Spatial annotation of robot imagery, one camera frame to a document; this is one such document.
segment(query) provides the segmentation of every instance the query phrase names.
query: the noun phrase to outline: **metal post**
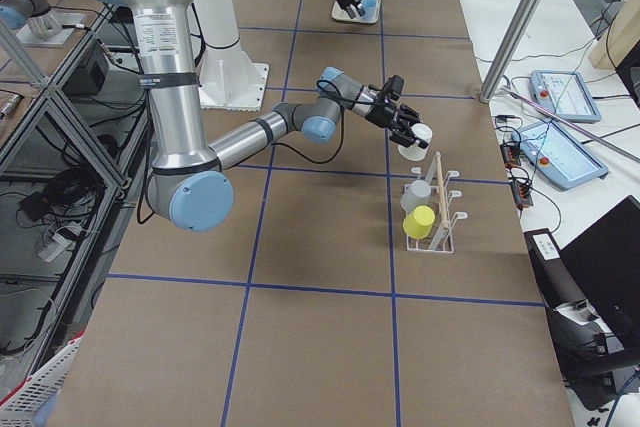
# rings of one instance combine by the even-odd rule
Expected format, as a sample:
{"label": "metal post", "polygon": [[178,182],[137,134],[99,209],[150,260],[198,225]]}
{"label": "metal post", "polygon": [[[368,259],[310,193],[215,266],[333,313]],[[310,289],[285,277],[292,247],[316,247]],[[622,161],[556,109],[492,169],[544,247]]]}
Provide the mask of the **metal post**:
{"label": "metal post", "polygon": [[18,64],[29,80],[40,88],[46,88],[49,78],[40,66],[31,58],[20,44],[18,38],[13,35],[4,21],[0,20],[0,46],[9,54],[11,60]]}
{"label": "metal post", "polygon": [[489,99],[491,99],[495,93],[500,78],[504,74],[509,62],[511,62],[513,53],[518,47],[520,39],[527,25],[529,25],[529,21],[539,2],[540,0],[520,0],[516,13],[513,19],[511,19],[511,24],[509,24],[509,28],[507,29],[507,33],[498,48],[498,52],[482,84],[480,102],[489,102]]}

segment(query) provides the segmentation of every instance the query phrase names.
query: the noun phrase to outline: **black monitor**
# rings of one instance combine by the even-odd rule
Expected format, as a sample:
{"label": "black monitor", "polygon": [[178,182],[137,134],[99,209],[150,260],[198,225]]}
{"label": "black monitor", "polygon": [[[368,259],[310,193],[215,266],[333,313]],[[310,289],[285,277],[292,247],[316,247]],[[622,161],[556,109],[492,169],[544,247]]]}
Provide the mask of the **black monitor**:
{"label": "black monitor", "polygon": [[622,345],[640,347],[640,203],[623,199],[560,257]]}

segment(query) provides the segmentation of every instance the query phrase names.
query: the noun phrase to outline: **white tray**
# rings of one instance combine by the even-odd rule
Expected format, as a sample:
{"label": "white tray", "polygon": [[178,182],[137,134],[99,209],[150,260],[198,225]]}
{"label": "white tray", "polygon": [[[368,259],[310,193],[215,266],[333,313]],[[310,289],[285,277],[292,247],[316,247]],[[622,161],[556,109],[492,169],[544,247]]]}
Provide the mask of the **white tray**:
{"label": "white tray", "polygon": [[351,19],[349,15],[340,8],[337,2],[333,2],[333,8],[331,9],[331,18],[336,22],[351,22],[354,24],[375,24],[380,18],[380,5],[382,4],[382,0],[377,0],[375,6],[375,12],[373,13],[373,18],[371,20],[362,20],[362,17],[356,14],[356,16]]}

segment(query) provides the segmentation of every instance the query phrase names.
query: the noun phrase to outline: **white cup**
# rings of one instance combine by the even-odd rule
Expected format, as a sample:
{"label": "white cup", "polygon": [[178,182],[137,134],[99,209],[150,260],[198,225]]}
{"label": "white cup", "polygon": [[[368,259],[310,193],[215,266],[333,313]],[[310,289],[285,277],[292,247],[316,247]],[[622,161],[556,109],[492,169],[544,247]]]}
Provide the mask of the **white cup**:
{"label": "white cup", "polygon": [[412,212],[416,207],[427,205],[430,195],[431,186],[429,186],[428,183],[424,180],[414,180],[409,184],[404,194],[402,194],[400,205],[408,215],[409,212]]}
{"label": "white cup", "polygon": [[[411,126],[411,131],[419,139],[425,140],[427,141],[427,143],[431,143],[433,132],[425,124],[414,124],[413,126]],[[427,155],[427,149],[421,149],[418,144],[413,144],[409,147],[399,145],[398,152],[400,152],[400,155],[402,155],[405,159],[411,160],[413,162],[418,162],[424,159]]]}

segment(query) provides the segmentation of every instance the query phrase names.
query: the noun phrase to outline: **power strip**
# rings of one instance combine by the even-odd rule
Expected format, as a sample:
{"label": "power strip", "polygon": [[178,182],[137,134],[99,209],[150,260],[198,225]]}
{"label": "power strip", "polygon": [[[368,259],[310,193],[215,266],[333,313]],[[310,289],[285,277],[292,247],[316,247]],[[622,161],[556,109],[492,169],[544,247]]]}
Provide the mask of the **power strip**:
{"label": "power strip", "polygon": [[76,241],[83,230],[75,222],[70,222],[64,227],[60,227],[51,237],[51,242],[38,252],[38,257],[47,263],[53,262],[67,247]]}

